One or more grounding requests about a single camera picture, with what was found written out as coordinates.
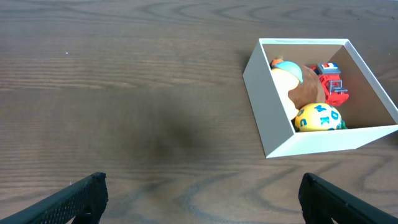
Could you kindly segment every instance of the toy car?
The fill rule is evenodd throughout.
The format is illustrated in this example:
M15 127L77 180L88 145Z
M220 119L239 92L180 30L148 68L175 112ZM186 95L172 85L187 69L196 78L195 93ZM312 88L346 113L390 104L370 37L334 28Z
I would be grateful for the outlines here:
M344 103L349 94L348 90L343 88L343 81L340 79L341 71L335 63L319 63L310 66L318 75L322 87L325 91L326 102L332 106L339 106Z

